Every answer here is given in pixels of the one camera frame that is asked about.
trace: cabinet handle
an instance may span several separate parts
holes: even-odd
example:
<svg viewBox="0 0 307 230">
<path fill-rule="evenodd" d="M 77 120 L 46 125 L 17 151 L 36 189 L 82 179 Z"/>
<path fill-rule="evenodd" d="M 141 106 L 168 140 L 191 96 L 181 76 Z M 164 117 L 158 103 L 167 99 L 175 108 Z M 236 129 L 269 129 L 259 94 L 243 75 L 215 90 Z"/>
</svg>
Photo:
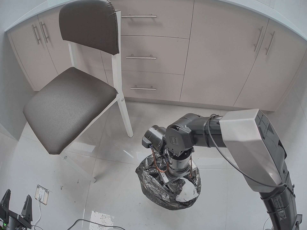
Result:
<svg viewBox="0 0 307 230">
<path fill-rule="evenodd" d="M 128 15 L 122 16 L 123 19 L 125 19 L 125 18 L 156 18 L 156 17 L 157 16 L 153 15 L 152 13 L 150 15 L 131 15 L 131 14 L 128 14 Z"/>
<path fill-rule="evenodd" d="M 267 50 L 266 55 L 268 55 L 268 54 L 269 54 L 269 52 L 270 52 L 270 49 L 271 49 L 271 46 L 272 46 L 272 43 L 273 43 L 273 40 L 274 40 L 275 34 L 276 34 L 276 32 L 275 32 L 275 31 L 274 31 L 273 33 L 271 33 L 271 35 L 272 35 L 272 39 L 271 39 L 271 42 L 270 42 L 269 47 L 268 47 L 268 48 L 266 48 L 266 50 Z"/>
<path fill-rule="evenodd" d="M 41 32 L 43 33 L 43 38 L 45 40 L 45 43 L 48 43 L 48 38 L 49 36 L 46 36 L 46 33 L 45 33 L 45 30 L 43 28 L 43 26 L 45 25 L 45 23 L 43 24 L 41 21 L 39 22 L 39 25 L 40 25 L 40 29 L 41 29 Z"/>
<path fill-rule="evenodd" d="M 37 45 L 39 45 L 39 40 L 40 40 L 40 38 L 38 38 L 37 35 L 36 35 L 36 32 L 35 32 L 35 28 L 36 28 L 36 27 L 37 27 L 37 26 L 32 25 L 32 30 L 33 30 L 33 33 L 34 33 L 34 36 L 35 36 Z"/>
<path fill-rule="evenodd" d="M 153 88 L 152 86 L 150 88 L 138 88 L 136 85 L 134 87 L 130 88 L 131 90 L 156 90 L 156 88 Z"/>
<path fill-rule="evenodd" d="M 145 56 L 126 56 L 126 59 L 156 59 L 156 57 L 153 57 L 153 55 L 150 55 L 150 57 L 145 57 Z"/>
<path fill-rule="evenodd" d="M 259 37 L 258 37 L 257 44 L 254 44 L 254 45 L 255 45 L 255 50 L 254 50 L 255 52 L 256 52 L 257 49 L 258 49 L 258 46 L 259 46 L 259 43 L 260 43 L 260 40 L 261 40 L 261 37 L 262 37 L 263 29 L 264 29 L 264 26 L 262 26 L 261 28 L 259 28 L 259 30 L 260 30 L 260 35 L 259 35 Z"/>
</svg>

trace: electrical outlet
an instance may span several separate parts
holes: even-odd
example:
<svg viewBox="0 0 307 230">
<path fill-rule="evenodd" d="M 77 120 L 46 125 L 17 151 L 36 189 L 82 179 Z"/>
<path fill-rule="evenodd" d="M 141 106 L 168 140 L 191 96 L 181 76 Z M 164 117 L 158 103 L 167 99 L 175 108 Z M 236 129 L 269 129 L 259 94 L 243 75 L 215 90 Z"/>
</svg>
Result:
<svg viewBox="0 0 307 230">
<path fill-rule="evenodd" d="M 44 205 L 47 205 L 48 196 L 49 196 L 49 190 L 40 185 L 37 185 L 35 192 L 35 199 L 39 200 Z"/>
</svg>

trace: gray upholstered chair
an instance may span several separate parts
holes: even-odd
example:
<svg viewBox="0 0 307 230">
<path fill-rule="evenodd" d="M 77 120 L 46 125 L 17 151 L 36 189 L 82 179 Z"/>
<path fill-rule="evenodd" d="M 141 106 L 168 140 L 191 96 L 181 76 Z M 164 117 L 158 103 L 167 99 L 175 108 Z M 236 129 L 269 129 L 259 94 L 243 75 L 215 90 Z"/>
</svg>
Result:
<svg viewBox="0 0 307 230">
<path fill-rule="evenodd" d="M 115 102 L 128 136 L 133 136 L 122 93 L 120 20 L 121 11 L 115 11 L 109 0 L 75 0 L 64 5 L 59 13 L 59 27 L 63 40 L 68 41 L 73 67 L 48 83 L 23 109 L 48 153 L 60 155 L 93 182 L 96 180 L 65 151 Z M 77 69 L 75 44 L 112 55 L 114 87 Z"/>
</svg>

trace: trash bag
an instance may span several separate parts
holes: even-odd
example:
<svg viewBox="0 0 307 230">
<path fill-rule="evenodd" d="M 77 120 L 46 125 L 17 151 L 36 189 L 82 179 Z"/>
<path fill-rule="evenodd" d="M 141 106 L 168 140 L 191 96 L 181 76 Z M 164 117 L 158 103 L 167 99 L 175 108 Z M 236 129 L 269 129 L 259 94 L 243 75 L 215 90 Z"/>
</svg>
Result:
<svg viewBox="0 0 307 230">
<path fill-rule="evenodd" d="M 157 153 L 155 155 L 158 168 L 165 168 L 166 163 L 163 157 Z M 143 194 L 165 209 L 179 210 L 191 207 L 201 193 L 201 177 L 198 168 L 192 172 L 191 178 L 186 175 L 164 185 L 153 160 L 151 154 L 135 170 L 140 179 Z"/>
</svg>

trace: metal handle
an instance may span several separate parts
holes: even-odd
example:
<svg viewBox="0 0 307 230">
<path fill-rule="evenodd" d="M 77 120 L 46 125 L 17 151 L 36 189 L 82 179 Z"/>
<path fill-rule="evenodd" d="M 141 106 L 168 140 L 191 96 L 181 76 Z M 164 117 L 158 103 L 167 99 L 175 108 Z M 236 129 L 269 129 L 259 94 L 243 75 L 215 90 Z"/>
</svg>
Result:
<svg viewBox="0 0 307 230">
<path fill-rule="evenodd" d="M 261 40 L 261 37 L 262 37 L 263 29 L 264 29 L 264 26 L 262 26 L 261 28 L 259 28 L 259 30 L 260 30 L 260 35 L 259 35 L 259 37 L 258 37 L 257 44 L 254 44 L 254 45 L 255 45 L 255 50 L 254 50 L 255 52 L 256 52 L 257 49 L 258 49 L 258 46 L 259 46 L 259 43 L 260 43 L 260 40 Z"/>
<path fill-rule="evenodd" d="M 46 36 L 46 33 L 45 33 L 45 30 L 44 30 L 44 28 L 43 28 L 43 26 L 45 25 L 45 23 L 43 24 L 41 21 L 39 22 L 39 25 L 40 25 L 40 30 L 41 30 L 41 32 L 43 33 L 43 38 L 44 38 L 44 40 L 45 40 L 45 43 L 48 43 L 48 38 L 49 38 L 49 36 Z"/>
<path fill-rule="evenodd" d="M 156 90 L 156 88 L 153 88 L 152 86 L 150 88 L 138 88 L 136 85 L 134 87 L 130 88 L 131 90 Z"/>
<path fill-rule="evenodd" d="M 153 55 L 150 55 L 150 57 L 145 57 L 145 56 L 126 56 L 126 59 L 156 59 L 156 57 L 153 57 Z"/>
<path fill-rule="evenodd" d="M 32 25 L 32 30 L 33 30 L 33 33 L 34 33 L 36 42 L 37 42 L 37 44 L 39 45 L 39 40 L 40 40 L 40 38 L 38 38 L 37 35 L 36 35 L 36 32 L 35 32 L 35 28 L 36 28 L 36 27 L 37 27 L 37 26 Z"/>
<path fill-rule="evenodd" d="M 125 19 L 125 18 L 156 18 L 156 17 L 157 16 L 153 15 L 152 13 L 150 15 L 131 15 L 131 14 L 128 14 L 128 15 L 122 16 L 123 19 Z"/>
<path fill-rule="evenodd" d="M 276 34 L 276 32 L 275 32 L 275 31 L 274 31 L 273 33 L 271 33 L 271 35 L 272 35 L 272 39 L 271 39 L 271 42 L 270 42 L 269 47 L 268 47 L 268 48 L 266 48 L 266 50 L 267 50 L 266 55 L 268 55 L 268 54 L 269 54 L 269 52 L 270 52 L 270 49 L 271 49 L 271 46 L 272 46 L 272 43 L 273 43 L 273 40 L 274 40 L 275 34 Z"/>
</svg>

